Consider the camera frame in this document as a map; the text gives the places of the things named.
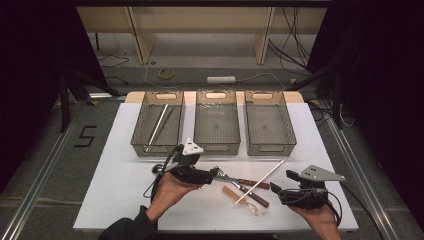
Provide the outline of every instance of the white stick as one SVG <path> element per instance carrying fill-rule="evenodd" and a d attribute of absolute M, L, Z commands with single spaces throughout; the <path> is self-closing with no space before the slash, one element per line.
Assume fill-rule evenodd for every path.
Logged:
<path fill-rule="evenodd" d="M 261 180 L 259 180 L 252 188 L 249 189 L 249 191 L 247 191 L 243 196 L 240 197 L 239 200 L 237 200 L 237 202 L 235 202 L 234 204 L 237 204 L 238 202 L 240 202 L 240 200 L 242 200 L 244 197 L 246 197 L 247 194 L 249 194 L 256 186 L 259 185 L 259 183 L 261 183 L 265 178 L 267 178 L 272 172 L 275 171 L 275 169 L 277 169 L 279 166 L 281 166 L 281 164 L 283 164 L 286 160 L 283 159 L 281 160 L 281 162 L 279 162 L 277 164 L 277 166 L 275 166 L 273 169 L 271 169 L 271 171 L 269 171 L 263 178 L 261 178 Z"/>

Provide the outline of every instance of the cabinet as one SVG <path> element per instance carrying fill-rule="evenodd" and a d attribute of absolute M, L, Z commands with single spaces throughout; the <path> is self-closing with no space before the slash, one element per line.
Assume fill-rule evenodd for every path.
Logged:
<path fill-rule="evenodd" d="M 270 34 L 290 33 L 282 8 L 275 7 L 78 7 L 87 32 L 132 33 L 140 63 L 148 62 L 158 33 L 252 34 L 258 64 L 263 64 Z M 325 8 L 302 8 L 302 34 L 317 34 Z M 289 22 L 293 8 L 285 8 Z"/>

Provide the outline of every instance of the black cable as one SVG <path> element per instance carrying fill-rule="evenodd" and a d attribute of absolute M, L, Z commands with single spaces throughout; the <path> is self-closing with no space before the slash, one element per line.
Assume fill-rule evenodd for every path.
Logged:
<path fill-rule="evenodd" d="M 315 119 L 315 122 L 321 121 L 324 118 L 324 114 L 329 114 L 332 115 L 332 109 L 327 109 L 327 108 L 321 108 L 319 107 L 317 104 L 313 103 L 311 100 L 305 100 L 305 102 L 309 105 L 312 106 L 314 109 L 309 108 L 311 111 L 320 111 L 321 112 L 321 117 L 319 119 Z"/>
<path fill-rule="evenodd" d="M 331 194 L 339 203 L 339 207 L 340 207 L 340 215 L 339 213 L 336 211 L 336 209 L 334 209 L 333 205 L 331 205 L 330 201 L 327 199 L 324 199 L 320 194 L 317 194 L 317 196 L 319 198 L 321 198 L 322 202 L 325 203 L 325 205 L 327 205 L 331 211 L 334 213 L 334 215 L 336 216 L 336 224 L 337 227 L 340 225 L 340 223 L 342 222 L 342 204 L 340 203 L 339 199 L 336 197 L 336 195 L 332 194 L 331 192 L 328 192 L 329 194 Z"/>
<path fill-rule="evenodd" d="M 286 19 L 287 26 L 289 27 L 289 30 L 290 30 L 289 37 L 290 37 L 290 35 L 293 36 L 293 39 L 296 42 L 296 47 L 297 47 L 297 52 L 299 54 L 299 57 L 300 57 L 303 65 L 305 65 L 305 68 L 306 68 L 306 63 L 305 63 L 305 61 L 303 59 L 305 58 L 308 61 L 308 57 L 306 55 L 309 56 L 309 53 L 303 47 L 303 44 L 300 41 L 300 38 L 298 38 L 298 35 L 299 34 L 298 34 L 298 30 L 297 29 L 299 27 L 299 21 L 298 21 L 297 18 L 298 18 L 298 14 L 299 14 L 299 9 L 298 8 L 294 8 L 293 9 L 293 23 L 292 23 L 292 26 L 290 26 L 289 19 L 287 18 L 286 12 L 284 11 L 284 8 L 283 7 L 281 8 L 281 10 L 283 11 L 284 18 Z"/>
<path fill-rule="evenodd" d="M 120 63 L 118 63 L 118 64 L 115 64 L 115 65 L 113 65 L 113 66 L 100 66 L 100 67 L 116 67 L 116 66 L 119 66 L 119 65 L 121 65 L 121 64 L 123 64 L 123 63 L 126 63 L 126 62 L 128 62 L 130 59 L 129 58 L 127 58 L 127 57 L 118 57 L 118 56 L 115 56 L 115 55 L 106 55 L 104 58 L 99 58 L 99 59 L 97 59 L 99 62 L 100 61 L 103 61 L 103 60 L 105 60 L 106 58 L 108 58 L 108 57 L 115 57 L 115 58 L 119 58 L 119 59 L 124 59 L 125 61 L 123 61 L 123 62 L 120 62 Z"/>
<path fill-rule="evenodd" d="M 300 191 L 309 190 L 309 192 L 307 194 L 305 194 L 304 196 L 302 196 L 301 198 L 296 199 L 294 201 L 283 202 L 283 201 L 281 201 L 281 196 L 280 196 L 281 191 L 280 191 L 280 192 L 278 192 L 278 198 L 280 199 L 280 201 L 281 201 L 282 204 L 289 205 L 289 204 L 300 202 L 300 201 L 302 201 L 303 199 L 307 198 L 309 195 L 311 195 L 311 194 L 313 194 L 315 192 L 313 189 L 293 189 L 293 190 L 296 190 L 296 191 L 293 191 L 293 192 L 299 192 L 299 190 Z"/>
<path fill-rule="evenodd" d="M 156 176 L 155 180 L 152 182 L 152 184 L 150 184 L 150 186 L 146 189 L 146 191 L 144 191 L 143 197 L 150 198 L 150 201 L 153 201 L 153 199 L 155 198 L 155 194 L 156 194 L 158 184 L 159 184 L 160 180 L 162 179 L 162 176 L 165 174 L 165 169 L 166 169 L 166 166 L 169 163 L 169 160 L 171 159 L 172 155 L 174 155 L 174 153 L 176 151 L 180 150 L 182 147 L 184 147 L 184 145 L 180 144 L 180 145 L 175 146 L 171 150 L 171 152 L 168 154 L 168 157 L 165 160 L 165 163 L 162 166 L 161 171 L 158 172 L 158 175 Z M 152 188 L 152 192 L 151 192 L 150 196 L 146 196 L 146 193 L 149 191 L 150 188 Z"/>
<path fill-rule="evenodd" d="M 286 53 L 284 53 L 280 49 L 278 49 L 278 47 L 271 40 L 269 40 L 269 43 L 271 43 L 271 45 L 269 45 L 270 50 L 280 58 L 280 65 L 286 72 L 297 74 L 297 75 L 300 75 L 300 76 L 306 76 L 306 77 L 311 76 L 311 74 L 297 73 L 297 72 L 293 72 L 293 71 L 290 71 L 287 68 L 285 68 L 282 60 L 287 61 L 287 62 L 291 62 L 291 63 L 295 63 L 295 64 L 299 65 L 300 67 L 302 67 L 303 69 L 307 70 L 305 66 L 298 63 L 295 59 L 293 59 L 292 57 L 290 57 L 289 55 L 287 55 Z"/>
<path fill-rule="evenodd" d="M 374 219 L 374 217 L 372 216 L 372 214 L 371 214 L 371 212 L 370 212 L 370 210 L 368 210 L 368 208 L 365 206 L 365 204 L 363 204 L 362 202 L 361 202 L 361 200 L 359 200 L 359 198 L 352 192 L 352 190 L 350 190 L 346 185 L 344 185 L 343 183 L 340 183 L 340 185 L 344 188 L 344 189 L 346 189 L 346 191 L 348 191 L 349 193 L 350 193 L 350 195 L 352 195 L 352 197 L 353 198 L 355 198 L 355 200 L 361 205 L 361 207 L 364 209 L 364 211 L 365 211 L 365 213 L 368 215 L 368 217 L 371 219 L 371 221 L 372 221 L 372 223 L 374 224 L 374 226 L 375 226 L 375 229 L 377 230 L 377 232 L 378 232 L 378 235 L 380 235 L 380 239 L 383 239 L 384 240 L 384 237 L 383 237 L 383 233 L 380 231 L 380 229 L 378 228 L 378 225 L 377 225 L 377 221 L 375 221 L 375 219 Z"/>
<path fill-rule="evenodd" d="M 298 19 L 298 16 L 299 16 L 299 11 L 300 11 L 299 8 L 294 8 L 294 18 L 296 19 L 296 21 L 295 21 L 296 24 L 294 25 L 294 36 L 295 36 L 295 40 L 296 40 L 296 44 L 297 44 L 298 50 L 300 50 L 300 52 L 302 53 L 303 57 L 307 61 L 309 61 L 309 56 L 310 55 L 309 55 L 308 51 L 306 51 L 306 49 L 303 47 L 303 43 L 300 40 L 300 35 L 299 35 L 299 32 L 298 32 L 299 21 L 297 21 L 297 19 Z"/>

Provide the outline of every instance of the metal rail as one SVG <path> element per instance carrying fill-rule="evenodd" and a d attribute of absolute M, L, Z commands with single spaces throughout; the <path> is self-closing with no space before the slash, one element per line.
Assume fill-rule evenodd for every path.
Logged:
<path fill-rule="evenodd" d="M 38 197 L 40 196 L 47 180 L 49 179 L 50 173 L 53 171 L 54 166 L 56 165 L 56 162 L 62 153 L 69 134 L 73 129 L 75 120 L 78 118 L 84 107 L 85 102 L 78 102 L 75 105 L 75 109 L 73 111 L 73 115 L 71 116 L 71 121 L 68 127 L 65 129 L 65 131 L 59 134 L 59 137 L 57 138 L 35 181 L 31 185 L 31 188 L 28 190 L 26 196 L 19 205 L 18 210 L 16 210 L 13 217 L 9 221 L 6 227 L 6 231 L 1 238 L 2 240 L 17 239 L 19 237 L 19 234 L 21 233 L 26 221 L 28 220 L 28 217 L 34 208 Z"/>
<path fill-rule="evenodd" d="M 323 103 L 323 106 L 324 108 L 331 108 L 326 102 Z M 368 178 L 365 175 L 365 172 L 363 171 L 361 165 L 359 164 L 358 159 L 356 158 L 352 148 L 350 147 L 349 142 L 343 133 L 343 130 L 340 130 L 336 126 L 333 119 L 329 119 L 327 122 L 355 178 L 355 181 L 358 184 L 359 190 L 362 196 L 364 197 L 371 214 L 377 222 L 378 228 L 384 235 L 384 239 L 399 239 L 395 229 L 393 228 L 393 224 L 389 216 L 387 215 L 383 205 L 381 204 L 381 201 L 379 200 L 373 187 L 368 181 Z"/>

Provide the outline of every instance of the wrist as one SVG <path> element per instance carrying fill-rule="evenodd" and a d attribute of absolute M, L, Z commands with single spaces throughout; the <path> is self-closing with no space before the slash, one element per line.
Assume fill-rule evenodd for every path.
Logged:
<path fill-rule="evenodd" d="M 321 224 L 318 226 L 311 226 L 322 240 L 340 240 L 340 233 L 336 224 Z"/>
<path fill-rule="evenodd" d="M 166 210 L 167 208 L 152 203 L 152 205 L 150 205 L 150 207 L 146 210 L 146 215 L 151 223 L 155 223 L 166 212 Z"/>

